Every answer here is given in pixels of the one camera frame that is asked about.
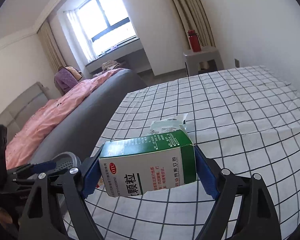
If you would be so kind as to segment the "operator hand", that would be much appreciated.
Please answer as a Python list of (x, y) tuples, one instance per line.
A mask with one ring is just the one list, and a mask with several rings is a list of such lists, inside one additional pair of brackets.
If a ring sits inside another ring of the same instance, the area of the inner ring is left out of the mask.
[(2, 227), (6, 228), (8, 225), (13, 223), (12, 217), (7, 213), (6, 210), (0, 208), (0, 224)]

